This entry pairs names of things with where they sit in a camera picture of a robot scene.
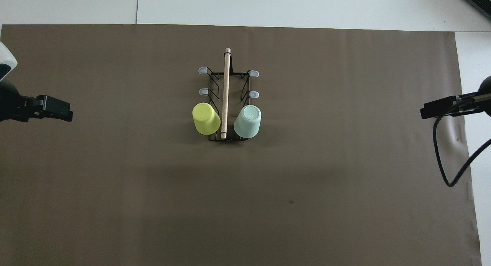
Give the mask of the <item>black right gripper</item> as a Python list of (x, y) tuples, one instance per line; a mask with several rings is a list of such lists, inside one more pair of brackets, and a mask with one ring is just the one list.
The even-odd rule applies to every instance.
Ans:
[(486, 77), (477, 92), (467, 96), (464, 105), (459, 107), (461, 100), (456, 97), (446, 97), (431, 102), (424, 103), (420, 109), (421, 119), (436, 118), (438, 116), (459, 116), (459, 113), (472, 114), (484, 112), (491, 116), (491, 76)]

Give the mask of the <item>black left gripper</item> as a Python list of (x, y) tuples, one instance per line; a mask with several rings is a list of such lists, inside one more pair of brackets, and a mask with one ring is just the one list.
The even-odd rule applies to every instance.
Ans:
[(2, 80), (0, 83), (0, 121), (28, 122), (30, 118), (53, 118), (72, 122), (72, 116), (69, 102), (49, 95), (38, 95), (36, 98), (20, 95), (9, 81)]

